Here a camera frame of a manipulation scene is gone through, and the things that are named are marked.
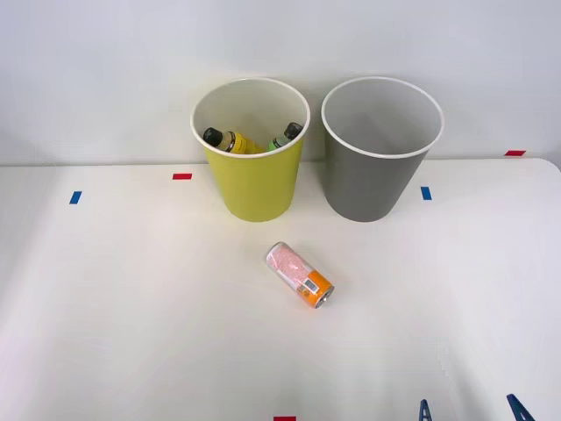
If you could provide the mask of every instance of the can lid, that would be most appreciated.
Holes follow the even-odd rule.
[[[329,288],[327,290],[327,292],[325,294],[323,294],[323,296],[319,300],[317,300],[317,304],[316,304],[317,309],[319,309],[323,305],[323,303],[325,303],[327,301],[327,299],[333,293],[334,289],[335,289],[335,287],[331,286],[331,288]]]
[[[284,131],[284,135],[287,137],[287,139],[294,140],[298,137],[302,129],[303,127],[301,125],[293,121],[288,124],[287,130]]]
[[[218,146],[220,142],[222,142],[224,135],[222,132],[218,131],[214,127],[209,127],[207,130],[204,131],[202,135],[202,139],[207,142],[211,146]]]

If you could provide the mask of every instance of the bucket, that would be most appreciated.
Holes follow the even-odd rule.
[[[415,85],[361,77],[323,100],[324,191],[331,208],[359,222],[392,210],[444,129],[438,103]]]
[[[215,127],[241,133],[265,149],[293,121],[303,126],[300,134],[272,152],[226,153],[202,139],[207,128]],[[266,78],[226,83],[203,97],[191,114],[191,129],[204,146],[226,207],[251,222],[277,218],[290,206],[308,127],[304,96],[286,83]]]

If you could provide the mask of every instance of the yellow bottle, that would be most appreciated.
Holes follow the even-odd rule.
[[[262,153],[265,150],[253,142],[251,139],[245,138],[236,132],[220,132],[213,127],[209,127],[204,131],[202,139],[209,145],[220,149],[221,151],[239,154]]]

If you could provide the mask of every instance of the white wall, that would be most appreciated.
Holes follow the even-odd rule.
[[[203,161],[188,115],[208,89],[268,75],[318,105],[355,75],[428,90],[433,156],[561,161],[554,0],[4,0],[0,164]]]

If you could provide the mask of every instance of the bin rim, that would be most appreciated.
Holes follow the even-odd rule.
[[[377,80],[377,81],[387,81],[387,82],[395,82],[395,83],[399,83],[401,85],[405,85],[408,86],[418,92],[420,92],[421,94],[425,95],[431,102],[432,104],[437,108],[438,111],[438,116],[440,117],[440,131],[438,132],[437,136],[435,137],[435,139],[430,142],[427,146],[422,147],[421,149],[417,149],[416,151],[413,152],[408,152],[408,153],[398,153],[398,154],[384,154],[384,153],[375,153],[375,152],[368,152],[368,151],[364,151],[360,148],[357,148],[356,146],[353,146],[347,142],[345,142],[344,140],[342,140],[341,138],[339,138],[330,128],[330,125],[327,123],[327,120],[325,118],[325,105],[327,104],[327,102],[329,101],[330,97],[339,89],[343,88],[346,85],[349,85],[351,83],[355,83],[355,82],[360,82],[360,81],[366,81],[366,80]],[[324,98],[323,102],[322,102],[322,121],[323,121],[323,126],[325,127],[325,130],[328,131],[328,133],[331,135],[331,137],[333,139],[335,139],[337,142],[339,142],[341,145],[351,149],[352,151],[356,152],[356,153],[360,153],[362,155],[366,155],[366,156],[371,156],[373,158],[381,158],[381,159],[385,159],[385,160],[399,160],[399,159],[403,159],[403,158],[410,158],[412,156],[417,156],[421,153],[425,153],[427,152],[429,149],[432,148],[433,145],[435,145],[440,138],[442,137],[442,133],[444,132],[444,113],[442,111],[442,108],[440,108],[440,105],[438,105],[438,102],[435,100],[435,98],[433,98],[431,95],[429,95],[427,92],[425,92],[424,90],[422,90],[421,88],[419,88],[418,86],[414,85],[413,83],[409,83],[409,82],[405,82],[402,81],[400,79],[395,79],[393,77],[386,77],[386,76],[363,76],[363,77],[356,77],[354,79],[351,79],[349,81],[343,82],[338,84],[335,88],[333,88],[329,94],[327,94],[327,96]]]
[[[223,88],[224,86],[232,85],[233,83],[238,83],[238,82],[243,82],[243,81],[263,81],[263,82],[276,83],[278,85],[281,85],[285,88],[288,88],[288,89],[292,90],[302,100],[302,102],[304,103],[304,106],[306,108],[306,122],[305,122],[305,124],[302,128],[302,131],[300,132],[300,134],[298,136],[296,136],[295,139],[293,139],[291,142],[287,143],[285,146],[280,147],[278,149],[275,149],[274,151],[271,151],[271,152],[254,153],[254,154],[251,154],[251,155],[243,155],[243,154],[238,154],[238,153],[228,153],[228,152],[221,151],[220,149],[217,149],[217,148],[209,145],[207,142],[205,142],[201,138],[201,136],[199,136],[199,133],[195,129],[195,112],[196,112],[196,109],[199,107],[200,103],[207,96],[209,96],[211,93],[213,93],[214,91],[219,90],[219,89]],[[303,136],[306,134],[306,131],[309,128],[309,121],[310,121],[310,111],[309,111],[308,101],[306,100],[304,95],[302,95],[300,93],[300,91],[298,89],[290,86],[287,83],[277,81],[276,79],[271,79],[269,77],[242,77],[242,78],[235,79],[235,80],[227,82],[227,83],[223,83],[219,86],[216,86],[214,89],[211,89],[209,92],[204,94],[204,96],[202,96],[202,98],[199,99],[196,102],[195,106],[193,107],[193,110],[191,111],[190,125],[191,125],[191,131],[193,132],[193,134],[195,135],[195,137],[199,141],[199,143],[201,145],[203,145],[204,147],[206,147],[207,149],[209,149],[210,151],[212,151],[214,153],[219,153],[223,156],[227,156],[228,158],[233,158],[233,159],[238,159],[238,160],[255,160],[255,159],[258,159],[258,158],[264,158],[266,156],[275,155],[276,153],[284,152],[284,151],[290,149],[291,147],[295,146],[297,143],[299,143],[302,140]]]

